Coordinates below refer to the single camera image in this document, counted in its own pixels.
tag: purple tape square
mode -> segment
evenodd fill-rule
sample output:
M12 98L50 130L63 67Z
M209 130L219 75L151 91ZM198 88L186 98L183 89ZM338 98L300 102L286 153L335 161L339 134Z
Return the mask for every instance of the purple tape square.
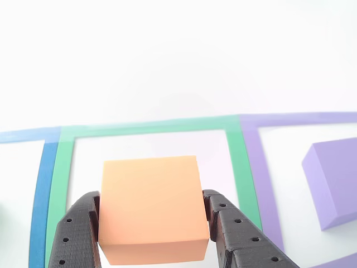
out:
M284 250L277 206L258 128L357 123L357 112L244 114L239 118L253 174L263 231L281 250ZM348 267L346 264L355 267L356 262L357 253L315 268Z

